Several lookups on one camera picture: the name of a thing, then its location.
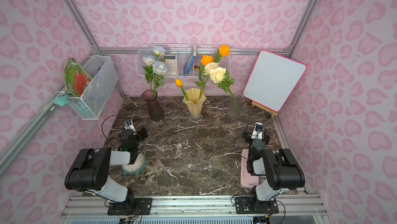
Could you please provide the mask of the cream rose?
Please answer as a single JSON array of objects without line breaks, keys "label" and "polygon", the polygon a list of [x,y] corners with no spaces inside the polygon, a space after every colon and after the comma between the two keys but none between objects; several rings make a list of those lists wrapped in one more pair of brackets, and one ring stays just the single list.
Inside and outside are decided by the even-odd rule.
[{"label": "cream rose", "polygon": [[210,75],[210,71],[211,71],[212,69],[216,69],[216,68],[218,68],[218,67],[219,67],[219,64],[218,64],[218,63],[215,63],[215,62],[208,63],[208,64],[205,66],[204,74],[205,74],[205,75]]},{"label": "cream rose", "polygon": [[231,98],[235,100],[234,94],[231,91],[231,86],[235,83],[235,79],[230,78],[230,73],[225,68],[217,67],[215,69],[211,69],[210,78],[214,85],[217,85],[217,88],[230,94]]}]

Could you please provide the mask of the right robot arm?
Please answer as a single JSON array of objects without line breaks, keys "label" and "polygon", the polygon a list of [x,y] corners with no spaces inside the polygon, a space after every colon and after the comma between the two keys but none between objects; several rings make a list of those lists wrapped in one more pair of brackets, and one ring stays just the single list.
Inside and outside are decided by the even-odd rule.
[{"label": "right robot arm", "polygon": [[250,197],[237,197],[238,206],[245,211],[259,213],[276,210],[276,197],[304,187],[306,178],[290,149],[267,148],[270,131],[257,122],[253,131],[243,130],[242,138],[249,145],[242,151],[240,184],[251,189]]}]

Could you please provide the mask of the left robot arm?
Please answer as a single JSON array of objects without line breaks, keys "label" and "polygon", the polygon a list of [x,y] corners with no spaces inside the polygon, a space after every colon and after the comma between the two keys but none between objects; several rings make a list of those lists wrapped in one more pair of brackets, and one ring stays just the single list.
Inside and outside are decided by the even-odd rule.
[{"label": "left robot arm", "polygon": [[109,201],[113,206],[135,207],[130,188],[120,185],[109,176],[112,166],[121,166],[124,174],[136,175],[146,167],[146,157],[139,151],[139,143],[148,138],[145,127],[136,130],[132,120],[124,122],[118,149],[82,149],[65,177],[65,188],[76,192],[88,192]]}]

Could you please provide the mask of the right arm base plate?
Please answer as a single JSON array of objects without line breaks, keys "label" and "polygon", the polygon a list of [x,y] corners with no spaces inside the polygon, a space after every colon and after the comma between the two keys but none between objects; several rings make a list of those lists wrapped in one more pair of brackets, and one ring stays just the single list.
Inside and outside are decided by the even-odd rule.
[{"label": "right arm base plate", "polygon": [[279,209],[275,200],[259,201],[255,197],[234,196],[231,199],[237,214],[278,214]]}]

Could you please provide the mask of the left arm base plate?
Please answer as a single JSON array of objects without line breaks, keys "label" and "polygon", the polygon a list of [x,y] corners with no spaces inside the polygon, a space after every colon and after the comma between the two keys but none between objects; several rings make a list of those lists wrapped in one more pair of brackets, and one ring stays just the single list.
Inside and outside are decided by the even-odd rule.
[{"label": "left arm base plate", "polygon": [[109,216],[149,215],[153,198],[135,198],[133,203],[110,203],[107,214]]}]

